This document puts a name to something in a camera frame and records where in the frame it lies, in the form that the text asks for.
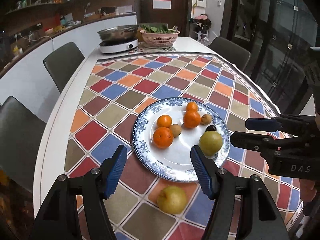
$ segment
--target plastic basket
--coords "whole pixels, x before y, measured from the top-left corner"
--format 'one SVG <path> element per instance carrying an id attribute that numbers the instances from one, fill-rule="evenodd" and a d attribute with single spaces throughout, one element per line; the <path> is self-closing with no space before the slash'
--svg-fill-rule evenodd
<path id="1" fill-rule="evenodd" d="M 180 33 L 179 31 L 177 31 L 177 33 L 146 33 L 145 30 L 141 30 L 140 32 L 143 40 L 148 45 L 157 48 L 167 48 L 172 46 Z"/>

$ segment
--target small orange fruit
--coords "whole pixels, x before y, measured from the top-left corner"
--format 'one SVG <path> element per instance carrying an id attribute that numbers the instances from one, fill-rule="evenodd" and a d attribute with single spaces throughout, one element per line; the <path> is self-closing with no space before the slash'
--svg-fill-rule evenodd
<path id="1" fill-rule="evenodd" d="M 169 128 L 160 127 L 153 133 L 153 143 L 160 149 L 169 147 L 173 142 L 173 133 Z"/>
<path id="2" fill-rule="evenodd" d="M 195 128 L 201 122 L 201 116 L 197 111 L 190 110 L 186 111 L 183 116 L 183 125 L 187 128 Z"/>
<path id="3" fill-rule="evenodd" d="M 190 102 L 187 104 L 187 111 L 195 110 L 198 111 L 198 106 L 195 102 Z"/>
<path id="4" fill-rule="evenodd" d="M 166 127 L 169 128 L 170 125 L 172 124 L 172 119 L 169 115 L 164 114 L 161 115 L 158 119 L 157 119 L 157 126 L 158 127 Z"/>

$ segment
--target table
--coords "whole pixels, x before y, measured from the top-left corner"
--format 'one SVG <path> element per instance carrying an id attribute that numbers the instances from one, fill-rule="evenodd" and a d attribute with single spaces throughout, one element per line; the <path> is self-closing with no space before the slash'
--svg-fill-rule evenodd
<path id="1" fill-rule="evenodd" d="M 105 201 L 117 238 L 201 239 L 213 201 L 197 183 L 169 182 L 143 166 L 131 147 L 131 129 L 137 115 L 158 99 L 193 98 L 215 110 L 232 133 L 247 131 L 244 122 L 248 117 L 270 118 L 278 115 L 279 109 L 236 66 L 209 48 L 181 37 L 174 47 L 177 52 L 120 53 L 117 58 L 107 58 L 95 49 L 79 66 L 59 97 L 40 144 L 35 214 L 59 174 L 81 176 L 124 144 L 127 163 L 115 194 Z M 288 136 L 282 132 L 268 134 L 274 138 Z M 298 180 L 270 175 L 259 153 L 231 146 L 224 167 L 243 177 L 258 174 L 285 223 L 297 215 L 294 212 L 302 206 Z M 182 187 L 189 200 L 186 209 L 175 216 L 156 206 L 161 189 L 173 184 Z M 80 196 L 77 203 L 82 234 L 88 240 Z M 239 211 L 240 200 L 236 198 L 230 239 L 236 233 Z"/>

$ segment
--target green apple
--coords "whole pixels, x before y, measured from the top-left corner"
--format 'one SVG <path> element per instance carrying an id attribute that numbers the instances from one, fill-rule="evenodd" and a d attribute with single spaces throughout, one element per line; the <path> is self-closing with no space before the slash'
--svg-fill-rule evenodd
<path id="1" fill-rule="evenodd" d="M 161 190 L 157 204 L 159 208 L 169 214 L 180 214 L 187 205 L 186 192 L 176 186 L 168 186 Z"/>
<path id="2" fill-rule="evenodd" d="M 207 131 L 199 139 L 199 147 L 207 156 L 217 153 L 222 147 L 222 137 L 216 131 Z"/>

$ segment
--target black fruit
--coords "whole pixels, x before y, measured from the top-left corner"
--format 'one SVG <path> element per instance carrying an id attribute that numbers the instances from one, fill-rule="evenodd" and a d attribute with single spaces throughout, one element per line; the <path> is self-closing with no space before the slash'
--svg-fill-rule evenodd
<path id="1" fill-rule="evenodd" d="M 209 125 L 206 129 L 205 129 L 205 131 L 207 132 L 207 131 L 217 131 L 217 128 L 214 126 L 214 125 Z"/>

